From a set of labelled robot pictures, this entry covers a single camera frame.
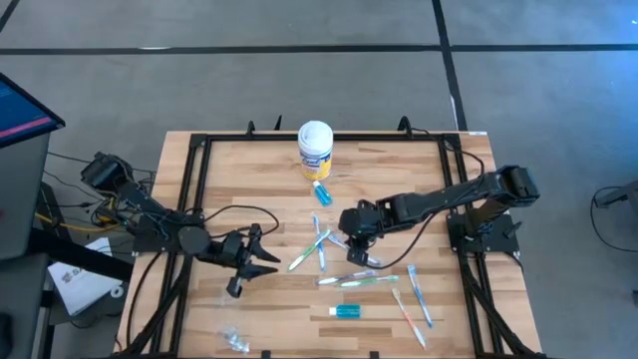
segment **white lid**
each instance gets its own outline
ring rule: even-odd
[[[301,151],[308,155],[323,155],[332,149],[332,129],[321,121],[308,121],[297,136]]]

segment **computer screen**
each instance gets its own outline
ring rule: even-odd
[[[64,127],[64,122],[0,74],[0,148]]]

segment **concrete floor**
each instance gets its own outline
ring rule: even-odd
[[[6,6],[8,0],[0,0]],[[602,0],[442,0],[453,45],[638,42],[638,4]],[[426,0],[21,0],[0,48],[165,47],[439,42]],[[589,200],[638,180],[636,52],[454,54],[470,130],[488,131],[498,164],[530,167],[541,190],[516,211],[531,306],[544,352],[630,358],[638,348],[638,254],[595,237]],[[440,53],[4,56],[0,71],[67,121],[51,151],[116,153],[157,166],[169,130],[453,130]],[[79,179],[78,164],[47,169]],[[56,186],[60,202],[82,196]],[[68,211],[69,215],[85,215]],[[625,204],[597,213],[610,241],[638,248]],[[107,355],[119,320],[63,325],[54,358]]]

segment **wooden table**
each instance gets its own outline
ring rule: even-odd
[[[175,208],[190,132],[169,132],[159,161],[153,197]],[[485,134],[461,133],[463,149],[479,156],[486,171],[495,170],[489,140]],[[409,312],[428,339],[424,351],[404,319],[390,285],[376,285],[351,291],[316,286],[322,277],[318,256],[312,254],[296,270],[288,264],[313,241],[311,214],[322,224],[337,230],[341,211],[366,198],[374,201],[406,191],[430,191],[444,186],[437,145],[423,142],[337,142],[333,152],[333,175],[325,180],[334,203],[324,208],[314,197],[312,185],[300,170],[296,142],[218,142],[213,144],[208,167],[203,207],[211,213],[228,204],[252,204],[271,210],[281,221],[279,229],[265,236],[262,245],[281,259],[279,272],[244,283],[241,298],[233,299],[224,288],[233,270],[200,263],[193,265],[183,321],[180,357],[242,357],[233,352],[218,333],[228,325],[237,327],[250,343],[250,357],[271,350],[273,357],[368,357],[379,351],[383,358],[474,357],[468,314],[463,296],[459,264],[449,245],[444,216],[430,224],[410,254],[383,274],[398,274],[398,287]],[[454,157],[451,157],[456,174]],[[465,158],[473,179],[479,165]],[[193,174],[189,204],[197,175]],[[211,233],[221,233],[259,222],[269,228],[272,219],[254,210],[230,210],[207,224]],[[387,235],[377,241],[371,255],[386,262],[400,255],[418,228]],[[332,243],[325,244],[325,275],[362,270],[346,261],[346,253]],[[132,293],[151,254],[136,260],[131,290],[118,338],[125,343],[126,323]],[[418,267],[422,289],[434,318],[429,329],[419,307],[406,267]],[[134,336],[156,310],[164,272],[165,255],[151,270],[141,289],[133,320]],[[518,337],[532,350],[540,351],[529,301],[520,268],[504,254],[487,257],[488,274],[495,305]],[[341,303],[362,305],[362,318],[336,319],[328,308]],[[478,310],[482,338],[490,351],[486,319]],[[172,312],[166,317],[162,349],[170,337]]]

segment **blue bottle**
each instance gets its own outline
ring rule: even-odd
[[[361,318],[361,305],[359,304],[339,304],[328,309],[330,315],[336,315],[340,319]]]
[[[323,206],[330,205],[330,203],[332,203],[332,197],[330,193],[328,193],[328,189],[326,189],[319,180],[314,181],[312,185],[315,187],[315,195],[319,198],[321,204],[323,204]]]

